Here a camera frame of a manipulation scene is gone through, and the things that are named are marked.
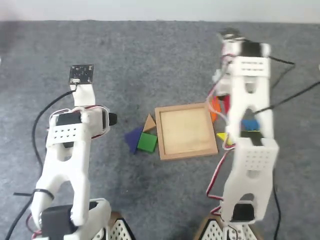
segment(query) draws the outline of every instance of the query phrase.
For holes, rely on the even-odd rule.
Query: wooden triangle piece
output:
[[[152,118],[152,116],[150,114],[148,114],[148,117],[146,118],[142,132],[145,133],[155,127],[156,127],[156,123],[155,123],[154,119]]]

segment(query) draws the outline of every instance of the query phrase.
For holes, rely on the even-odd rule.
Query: blue block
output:
[[[260,126],[257,120],[242,120],[242,125],[246,131],[258,131]]]
[[[139,139],[140,139],[140,136],[141,136],[143,129],[144,129],[143,126],[139,126],[139,127],[135,128],[134,130],[132,130],[131,132],[128,132],[124,135],[124,140],[128,144],[128,146],[130,148],[130,152],[133,154],[136,153]]]

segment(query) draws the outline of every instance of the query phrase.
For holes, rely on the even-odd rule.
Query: white robotic arm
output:
[[[230,95],[225,132],[235,148],[232,169],[217,209],[227,228],[233,226],[241,232],[243,225],[265,216],[279,151],[274,140],[272,110],[255,115],[260,132],[241,132],[247,109],[256,112],[270,105],[271,50],[268,44],[247,41],[234,33],[224,34],[222,43],[224,70],[218,69],[212,79],[217,96]]]
[[[117,116],[95,105],[93,65],[72,66],[69,84],[75,108],[50,116],[43,172],[36,184],[32,218],[39,239],[108,239],[111,207],[103,198],[90,200],[88,168],[91,140],[110,130]],[[70,181],[73,204],[50,207],[62,183]]]

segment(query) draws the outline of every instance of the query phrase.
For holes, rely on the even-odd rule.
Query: wooden board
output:
[[[211,116],[205,103],[157,107],[155,121],[161,160],[218,153]]]

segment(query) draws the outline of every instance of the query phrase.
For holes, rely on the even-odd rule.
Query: colored block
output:
[[[156,123],[154,121],[154,119],[152,118],[152,116],[150,114],[148,114],[148,117],[146,118],[144,127],[143,127],[143,132],[147,132],[153,128],[156,127]]]
[[[217,135],[222,141],[225,141],[225,139],[226,139],[226,137],[227,137],[227,133],[225,133],[225,132],[220,132],[220,133],[217,133],[216,135]],[[233,142],[232,142],[231,139],[229,138],[226,144],[232,145]]]
[[[214,110],[221,113],[221,107],[220,107],[219,99],[217,98],[217,96],[214,96],[212,98],[211,106],[213,107]],[[211,114],[211,121],[214,123],[215,120],[217,119],[217,114],[212,111],[210,111],[210,114]]]
[[[227,114],[230,108],[230,95],[224,96],[223,104],[224,104],[224,114]]]
[[[149,133],[141,133],[137,148],[150,153],[155,151],[158,137]]]
[[[124,140],[130,148],[130,152],[135,154],[143,130],[143,126],[139,126],[124,135]]]
[[[256,119],[252,119],[252,120],[244,119],[241,122],[246,131],[258,131],[260,128],[259,123]]]

